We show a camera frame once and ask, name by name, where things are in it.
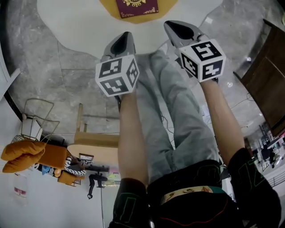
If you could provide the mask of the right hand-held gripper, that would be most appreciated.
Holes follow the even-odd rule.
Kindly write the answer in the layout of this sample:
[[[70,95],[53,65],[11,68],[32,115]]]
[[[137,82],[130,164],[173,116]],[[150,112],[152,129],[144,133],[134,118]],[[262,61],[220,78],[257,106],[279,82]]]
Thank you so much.
[[[178,20],[166,21],[164,29],[175,47],[176,61],[189,77],[204,82],[223,75],[226,55],[215,39],[195,25]]]

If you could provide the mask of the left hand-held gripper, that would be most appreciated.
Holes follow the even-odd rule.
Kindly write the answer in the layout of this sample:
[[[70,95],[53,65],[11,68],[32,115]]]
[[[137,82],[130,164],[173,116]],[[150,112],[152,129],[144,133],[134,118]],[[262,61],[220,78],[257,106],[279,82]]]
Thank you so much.
[[[107,97],[133,92],[140,75],[131,32],[115,37],[105,48],[96,64],[95,81]]]

